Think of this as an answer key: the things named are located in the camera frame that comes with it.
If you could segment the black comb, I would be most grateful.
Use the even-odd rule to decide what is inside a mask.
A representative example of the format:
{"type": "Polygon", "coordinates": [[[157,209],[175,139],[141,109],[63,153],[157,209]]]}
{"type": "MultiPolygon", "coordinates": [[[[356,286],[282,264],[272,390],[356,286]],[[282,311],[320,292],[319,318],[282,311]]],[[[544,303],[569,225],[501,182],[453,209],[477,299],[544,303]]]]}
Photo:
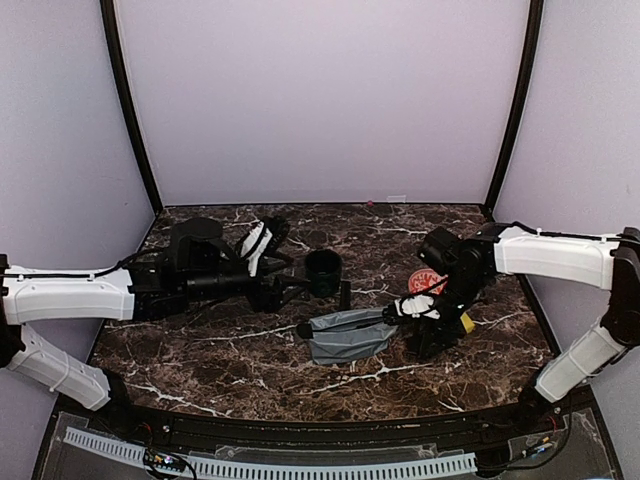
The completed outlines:
{"type": "Polygon", "coordinates": [[[351,282],[342,281],[340,285],[339,310],[348,311],[351,309],[351,282]]]}

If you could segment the grey zipper pouch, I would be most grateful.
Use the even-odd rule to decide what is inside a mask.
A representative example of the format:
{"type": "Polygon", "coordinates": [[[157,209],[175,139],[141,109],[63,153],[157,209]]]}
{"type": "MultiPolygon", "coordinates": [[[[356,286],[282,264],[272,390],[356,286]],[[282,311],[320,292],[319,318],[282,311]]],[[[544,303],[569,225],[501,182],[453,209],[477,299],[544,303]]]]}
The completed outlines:
{"type": "Polygon", "coordinates": [[[346,364],[385,350],[398,327],[387,324],[382,308],[345,310],[311,318],[296,326],[314,364],[346,364]]]}

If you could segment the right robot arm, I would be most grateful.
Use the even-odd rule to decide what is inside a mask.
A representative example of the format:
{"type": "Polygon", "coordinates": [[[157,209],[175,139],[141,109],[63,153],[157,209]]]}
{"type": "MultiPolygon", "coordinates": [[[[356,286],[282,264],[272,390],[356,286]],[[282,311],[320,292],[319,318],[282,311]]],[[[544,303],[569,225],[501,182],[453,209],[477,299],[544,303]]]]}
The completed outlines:
{"type": "Polygon", "coordinates": [[[639,345],[639,231],[618,234],[561,233],[519,222],[489,223],[462,239],[437,228],[419,258],[445,280],[444,290],[409,295],[392,313],[417,324],[417,352],[430,357],[464,334],[460,318],[496,277],[526,276],[554,333],[568,314],[586,332],[539,373],[510,413],[521,434],[534,432],[549,416],[549,405],[639,345]]]}

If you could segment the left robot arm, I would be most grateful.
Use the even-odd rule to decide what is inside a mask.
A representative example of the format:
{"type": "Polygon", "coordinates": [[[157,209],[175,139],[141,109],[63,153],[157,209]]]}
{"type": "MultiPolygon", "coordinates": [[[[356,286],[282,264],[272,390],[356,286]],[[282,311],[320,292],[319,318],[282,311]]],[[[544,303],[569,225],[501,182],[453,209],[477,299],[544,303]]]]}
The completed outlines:
{"type": "Polygon", "coordinates": [[[256,312],[286,303],[296,280],[281,275],[293,260],[280,252],[290,225],[266,217],[235,245],[210,218],[174,225],[169,243],[134,253],[100,270],[47,271],[11,266],[1,259],[1,365],[65,395],[120,436],[141,427],[121,378],[91,367],[44,340],[32,322],[53,319],[152,321],[185,312],[200,302],[244,297],[256,312]]]}

